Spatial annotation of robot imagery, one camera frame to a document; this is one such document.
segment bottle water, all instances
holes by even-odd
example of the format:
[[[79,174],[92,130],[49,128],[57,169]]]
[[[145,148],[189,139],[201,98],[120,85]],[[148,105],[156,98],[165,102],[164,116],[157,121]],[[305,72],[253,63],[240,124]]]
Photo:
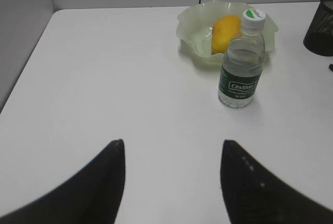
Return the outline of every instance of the bottle water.
[[[257,9],[245,10],[240,32],[230,41],[222,63],[219,99],[227,106],[248,105],[254,95],[265,58],[262,29],[266,14]]]

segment bottle label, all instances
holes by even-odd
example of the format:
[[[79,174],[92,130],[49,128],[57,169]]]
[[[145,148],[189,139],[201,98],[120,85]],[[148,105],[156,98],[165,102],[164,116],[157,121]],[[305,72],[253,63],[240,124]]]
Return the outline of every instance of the bottle label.
[[[259,78],[260,74],[254,77],[235,76],[222,67],[219,89],[228,97],[246,99],[253,96]]]

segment white bottle cap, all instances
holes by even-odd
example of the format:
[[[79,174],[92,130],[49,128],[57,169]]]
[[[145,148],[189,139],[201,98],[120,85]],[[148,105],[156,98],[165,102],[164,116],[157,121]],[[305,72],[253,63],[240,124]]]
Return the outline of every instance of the white bottle cap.
[[[266,14],[258,9],[251,8],[243,12],[241,18],[241,27],[251,30],[263,30],[266,20]]]

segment mango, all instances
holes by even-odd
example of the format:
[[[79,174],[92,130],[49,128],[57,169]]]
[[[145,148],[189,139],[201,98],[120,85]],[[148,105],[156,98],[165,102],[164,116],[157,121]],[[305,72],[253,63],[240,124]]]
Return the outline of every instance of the mango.
[[[239,30],[240,19],[236,15],[226,15],[215,22],[212,31],[213,53],[225,52],[229,42]]]

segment wavy bowl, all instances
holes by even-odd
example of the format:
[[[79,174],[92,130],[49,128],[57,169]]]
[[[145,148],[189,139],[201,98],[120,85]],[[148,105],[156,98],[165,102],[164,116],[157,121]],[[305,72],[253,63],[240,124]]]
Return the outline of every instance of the wavy bowl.
[[[176,35],[191,50],[208,63],[221,63],[223,54],[212,53],[212,28],[218,19],[225,15],[237,15],[241,19],[244,10],[253,8],[246,3],[210,1],[191,6],[178,15],[179,24]],[[275,49],[277,25],[267,15],[263,36],[266,51]]]

